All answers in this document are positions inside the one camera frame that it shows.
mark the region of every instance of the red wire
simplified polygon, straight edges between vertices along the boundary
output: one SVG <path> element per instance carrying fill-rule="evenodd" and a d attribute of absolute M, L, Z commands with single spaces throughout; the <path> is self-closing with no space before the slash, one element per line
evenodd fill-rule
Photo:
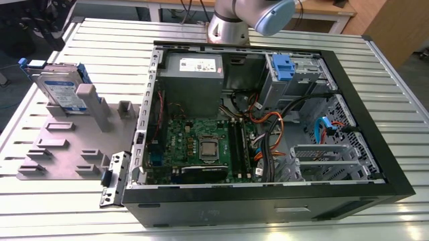
<path fill-rule="evenodd" d="M 332 122 L 332 124 L 333 124 L 333 125 L 340 125 L 340 126 L 342 126 L 342 127 L 345 126 L 345 124 L 341 123 L 341 122 Z M 326 128 L 324 129 L 324 132 L 322 132 L 320 144 L 324 144 L 324 143 L 325 143 L 325 138 L 326 138 Z"/>

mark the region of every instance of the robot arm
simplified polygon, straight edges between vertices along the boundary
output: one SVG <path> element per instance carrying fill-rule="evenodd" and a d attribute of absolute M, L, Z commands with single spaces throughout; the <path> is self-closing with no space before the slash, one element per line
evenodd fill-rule
<path fill-rule="evenodd" d="M 245 44 L 249 26 L 265 36 L 274 35 L 294 12 L 294 0 L 217 0 L 209 39 L 214 43 Z"/>

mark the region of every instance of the aluminum table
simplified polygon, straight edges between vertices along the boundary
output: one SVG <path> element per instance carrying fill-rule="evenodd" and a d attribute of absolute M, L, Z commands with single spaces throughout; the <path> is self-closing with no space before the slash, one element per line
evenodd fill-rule
<path fill-rule="evenodd" d="M 142 103 L 154 40 L 205 42 L 205 27 L 86 19 L 72 23 L 51 62 L 82 62 L 107 102 Z M 428 240 L 429 115 L 372 41 L 360 36 L 281 32 L 250 43 L 333 50 L 417 195 L 337 221 L 146 229 L 127 209 L 99 209 L 99 181 L 20 181 L 46 118 L 34 85 L 0 136 L 0 238 L 46 240 Z"/>

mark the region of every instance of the white label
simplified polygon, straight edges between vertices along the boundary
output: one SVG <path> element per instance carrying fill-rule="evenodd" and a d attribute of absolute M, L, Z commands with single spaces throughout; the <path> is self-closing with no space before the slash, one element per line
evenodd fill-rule
<path fill-rule="evenodd" d="M 255 169 L 255 175 L 262 176 L 262 173 L 263 173 L 263 169 L 257 168 Z"/>
<path fill-rule="evenodd" d="M 255 102 L 255 107 L 257 107 L 258 109 L 261 109 L 261 108 L 262 108 L 262 105 L 261 105 L 258 102 Z"/>
<path fill-rule="evenodd" d="M 217 61 L 214 59 L 181 59 L 179 71 L 187 72 L 215 72 Z"/>
<path fill-rule="evenodd" d="M 87 110 L 86 103 L 76 96 L 76 86 L 74 82 L 46 81 L 47 89 L 60 106 L 70 111 Z"/>

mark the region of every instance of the wooden desk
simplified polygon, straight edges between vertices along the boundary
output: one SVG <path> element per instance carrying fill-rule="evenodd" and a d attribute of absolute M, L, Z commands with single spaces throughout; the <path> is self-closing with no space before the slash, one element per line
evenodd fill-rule
<path fill-rule="evenodd" d="M 86 4 L 118 5 L 130 7 L 143 7 L 150 10 L 150 17 L 153 22 L 161 22 L 161 10 L 177 9 L 182 10 L 183 6 L 181 0 L 79 0 Z M 183 0 L 185 5 L 189 5 L 189 0 Z M 203 0 L 206 10 L 215 11 L 217 0 Z M 356 10 L 348 3 L 345 8 L 338 8 L 333 5 L 333 0 L 306 0 L 304 3 L 304 19 L 333 21 L 334 24 L 329 33 L 341 34 L 350 17 L 356 15 Z M 203 11 L 199 0 L 193 0 L 191 10 Z M 293 18 L 300 17 L 301 6 L 297 6 Z"/>

